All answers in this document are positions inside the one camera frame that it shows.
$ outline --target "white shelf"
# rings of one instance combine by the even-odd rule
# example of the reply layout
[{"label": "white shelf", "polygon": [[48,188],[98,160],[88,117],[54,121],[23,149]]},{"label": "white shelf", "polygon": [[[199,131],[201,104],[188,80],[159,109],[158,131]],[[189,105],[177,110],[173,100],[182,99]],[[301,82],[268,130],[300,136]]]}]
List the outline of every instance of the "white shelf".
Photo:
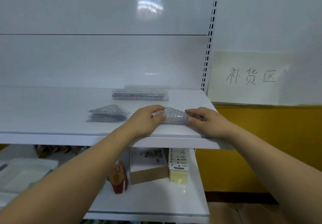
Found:
[{"label": "white shelf", "polygon": [[[112,100],[106,88],[1,87],[0,143],[91,146],[120,123],[86,122],[90,109],[119,104],[135,112],[161,104],[184,111],[200,106],[215,109],[201,90],[169,90],[169,101]],[[134,147],[231,149],[230,145],[204,138],[186,126],[160,125]]]},{"label": "white shelf", "polygon": [[[50,159],[63,164],[73,153],[54,153]],[[0,161],[15,157],[36,157],[31,145],[10,145],[0,152]],[[121,159],[128,170],[129,151]],[[193,150],[189,152],[187,185],[169,182],[168,178],[129,184],[124,194],[113,194],[109,182],[98,194],[84,218],[158,222],[208,223],[209,210]]]}]

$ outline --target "bottle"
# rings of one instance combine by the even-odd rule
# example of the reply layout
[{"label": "bottle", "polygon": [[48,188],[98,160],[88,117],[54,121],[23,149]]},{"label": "bottle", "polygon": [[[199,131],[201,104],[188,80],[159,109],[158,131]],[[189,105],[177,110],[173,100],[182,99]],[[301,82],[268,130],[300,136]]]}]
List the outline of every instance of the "bottle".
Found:
[{"label": "bottle", "polygon": [[116,161],[111,173],[109,174],[109,181],[115,194],[124,193],[126,191],[128,180],[125,166],[122,161]]}]

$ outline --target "cardboard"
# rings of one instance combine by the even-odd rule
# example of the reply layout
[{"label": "cardboard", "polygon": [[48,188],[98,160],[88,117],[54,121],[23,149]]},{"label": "cardboard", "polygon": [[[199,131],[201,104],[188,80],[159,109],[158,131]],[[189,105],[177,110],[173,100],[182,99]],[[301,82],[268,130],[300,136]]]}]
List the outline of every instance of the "cardboard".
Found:
[{"label": "cardboard", "polygon": [[130,180],[131,184],[169,177],[168,149],[162,149],[163,157],[156,161],[156,157],[144,157],[146,151],[159,148],[130,148]]}]

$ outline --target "lower shelf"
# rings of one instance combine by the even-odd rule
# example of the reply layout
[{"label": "lower shelf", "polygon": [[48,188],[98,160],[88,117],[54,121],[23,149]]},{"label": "lower shelf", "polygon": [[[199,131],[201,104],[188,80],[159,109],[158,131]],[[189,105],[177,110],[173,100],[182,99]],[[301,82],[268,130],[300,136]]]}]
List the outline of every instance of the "lower shelf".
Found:
[{"label": "lower shelf", "polygon": [[[54,153],[50,159],[59,165],[67,162],[73,153]],[[36,157],[32,145],[10,145],[0,151],[0,161],[16,157]],[[129,167],[129,151],[121,155]],[[193,150],[189,151],[189,176],[187,185],[169,182],[168,178],[129,184],[124,194],[112,192],[106,181],[84,218],[108,220],[138,220],[158,222],[208,223],[209,210]]]}]

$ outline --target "person's right hand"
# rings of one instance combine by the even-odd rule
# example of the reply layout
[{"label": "person's right hand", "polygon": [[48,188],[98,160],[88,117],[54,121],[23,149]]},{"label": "person's right hand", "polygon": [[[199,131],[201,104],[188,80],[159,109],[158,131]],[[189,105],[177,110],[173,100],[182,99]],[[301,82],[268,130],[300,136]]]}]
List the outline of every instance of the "person's right hand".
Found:
[{"label": "person's right hand", "polygon": [[228,139],[237,126],[220,115],[218,112],[199,107],[185,110],[186,113],[203,117],[203,121],[189,117],[188,122],[202,134],[210,138]]}]

